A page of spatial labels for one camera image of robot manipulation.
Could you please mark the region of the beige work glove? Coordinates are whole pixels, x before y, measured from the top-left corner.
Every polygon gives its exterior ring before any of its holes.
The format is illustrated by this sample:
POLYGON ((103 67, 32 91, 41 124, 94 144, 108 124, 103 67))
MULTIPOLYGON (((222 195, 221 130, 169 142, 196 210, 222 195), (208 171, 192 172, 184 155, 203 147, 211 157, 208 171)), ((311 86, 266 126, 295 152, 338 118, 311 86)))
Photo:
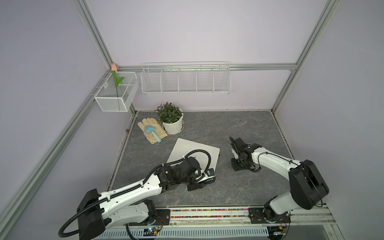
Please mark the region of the beige work glove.
POLYGON ((168 136, 154 118, 144 118, 141 122, 138 122, 138 126, 152 145, 160 143, 162 139, 168 136))

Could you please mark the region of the potted green plant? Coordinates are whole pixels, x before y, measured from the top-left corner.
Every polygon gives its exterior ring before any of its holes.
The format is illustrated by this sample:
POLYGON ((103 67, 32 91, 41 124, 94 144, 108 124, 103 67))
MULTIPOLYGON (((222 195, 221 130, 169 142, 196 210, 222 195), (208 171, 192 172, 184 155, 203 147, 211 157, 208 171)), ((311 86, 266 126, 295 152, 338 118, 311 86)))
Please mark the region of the potted green plant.
POLYGON ((166 102, 157 107, 157 116, 167 134, 176 135, 183 129, 183 111, 176 105, 166 102))

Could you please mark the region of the white mesh wall box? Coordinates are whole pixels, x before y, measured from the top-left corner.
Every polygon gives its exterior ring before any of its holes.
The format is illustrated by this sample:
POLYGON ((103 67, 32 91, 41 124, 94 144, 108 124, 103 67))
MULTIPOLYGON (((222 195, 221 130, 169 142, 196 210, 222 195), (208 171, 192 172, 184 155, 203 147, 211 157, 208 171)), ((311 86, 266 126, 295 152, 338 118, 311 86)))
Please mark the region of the white mesh wall box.
POLYGON ((111 72, 94 99, 103 112, 128 112, 138 89, 135 72, 111 72))

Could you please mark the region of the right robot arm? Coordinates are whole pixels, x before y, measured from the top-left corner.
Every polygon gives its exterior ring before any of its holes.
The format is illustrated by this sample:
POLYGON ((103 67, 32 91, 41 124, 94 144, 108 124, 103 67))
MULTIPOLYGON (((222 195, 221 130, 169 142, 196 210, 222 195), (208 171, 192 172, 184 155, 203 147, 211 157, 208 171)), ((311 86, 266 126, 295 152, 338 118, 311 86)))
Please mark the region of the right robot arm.
POLYGON ((234 171, 248 170, 258 173, 268 168, 289 181, 290 191, 273 197, 264 204, 261 218, 267 223, 290 219, 289 212, 297 209, 311 210, 324 204, 323 198, 330 192, 320 171, 310 160, 297 161, 268 151, 258 144, 246 144, 241 138, 231 141, 234 171))

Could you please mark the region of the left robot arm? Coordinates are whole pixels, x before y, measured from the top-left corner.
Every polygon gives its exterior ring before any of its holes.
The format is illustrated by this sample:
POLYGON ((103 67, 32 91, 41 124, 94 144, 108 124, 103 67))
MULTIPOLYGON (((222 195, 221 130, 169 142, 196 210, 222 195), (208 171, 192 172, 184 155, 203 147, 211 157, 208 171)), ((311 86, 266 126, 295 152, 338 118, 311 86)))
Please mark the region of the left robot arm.
POLYGON ((118 211, 138 203, 148 212, 138 223, 154 221, 156 208, 147 198, 174 190, 181 184, 193 186, 201 181, 210 169, 212 157, 206 150, 193 150, 181 159, 160 164, 141 181, 120 189, 98 193, 88 191, 77 212, 59 229, 60 238, 78 235, 81 240, 92 240, 118 220, 118 211))

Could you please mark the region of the blue garden trowel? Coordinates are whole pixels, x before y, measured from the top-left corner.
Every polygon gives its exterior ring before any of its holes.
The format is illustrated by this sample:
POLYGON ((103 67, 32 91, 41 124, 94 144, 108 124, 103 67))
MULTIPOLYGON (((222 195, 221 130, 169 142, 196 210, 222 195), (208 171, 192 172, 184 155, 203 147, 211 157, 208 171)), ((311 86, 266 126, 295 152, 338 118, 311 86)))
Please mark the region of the blue garden trowel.
POLYGON ((157 139, 155 138, 154 134, 156 134, 158 136, 159 139, 162 139, 164 137, 164 131, 163 129, 160 127, 160 125, 153 125, 153 127, 151 128, 152 130, 150 131, 149 128, 145 127, 144 128, 144 134, 147 138, 147 140, 151 143, 151 144, 155 144, 155 143, 158 143, 157 139))

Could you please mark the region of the aluminium front rail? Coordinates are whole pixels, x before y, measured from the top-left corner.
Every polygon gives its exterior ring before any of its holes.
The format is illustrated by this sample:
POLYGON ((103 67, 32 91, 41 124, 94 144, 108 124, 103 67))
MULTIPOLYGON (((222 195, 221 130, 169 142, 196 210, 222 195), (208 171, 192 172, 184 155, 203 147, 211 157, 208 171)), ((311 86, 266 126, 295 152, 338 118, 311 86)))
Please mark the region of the aluminium front rail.
POLYGON ((342 240, 327 206, 291 210, 269 223, 261 206, 166 207, 157 209, 151 224, 130 223, 144 211, 128 207, 118 212, 117 225, 106 229, 97 240, 342 240))

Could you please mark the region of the pink artificial tulip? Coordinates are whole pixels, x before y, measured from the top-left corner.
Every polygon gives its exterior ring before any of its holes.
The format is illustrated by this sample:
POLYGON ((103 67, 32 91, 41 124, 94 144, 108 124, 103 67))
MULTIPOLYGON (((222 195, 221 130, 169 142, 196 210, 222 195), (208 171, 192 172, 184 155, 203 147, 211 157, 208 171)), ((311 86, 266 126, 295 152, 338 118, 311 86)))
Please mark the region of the pink artificial tulip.
POLYGON ((118 78, 118 76, 117 76, 118 67, 116 64, 111 64, 111 71, 112 71, 112 75, 114 78, 116 94, 117 94, 117 98, 118 98, 119 97, 118 87, 119 87, 119 84, 124 80, 125 77, 119 77, 118 78))

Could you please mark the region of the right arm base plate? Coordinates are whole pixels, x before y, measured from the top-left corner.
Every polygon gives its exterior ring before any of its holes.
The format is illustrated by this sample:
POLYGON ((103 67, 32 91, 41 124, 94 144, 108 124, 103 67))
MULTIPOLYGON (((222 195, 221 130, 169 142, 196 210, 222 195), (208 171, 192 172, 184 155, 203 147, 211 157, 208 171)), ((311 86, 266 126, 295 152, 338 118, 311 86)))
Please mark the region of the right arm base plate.
POLYGON ((252 224, 289 224, 291 222, 291 218, 288 212, 285 212, 282 215, 278 215, 269 208, 249 208, 248 211, 252 224))

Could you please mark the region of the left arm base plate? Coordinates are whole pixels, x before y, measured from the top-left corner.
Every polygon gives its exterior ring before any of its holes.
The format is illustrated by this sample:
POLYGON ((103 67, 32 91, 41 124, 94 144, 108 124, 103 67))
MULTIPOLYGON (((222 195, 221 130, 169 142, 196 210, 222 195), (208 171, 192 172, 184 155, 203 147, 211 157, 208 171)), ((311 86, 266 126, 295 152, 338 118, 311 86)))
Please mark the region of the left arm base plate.
POLYGON ((171 220, 170 209, 157 209, 156 215, 150 215, 141 223, 129 223, 129 226, 168 226, 171 220))

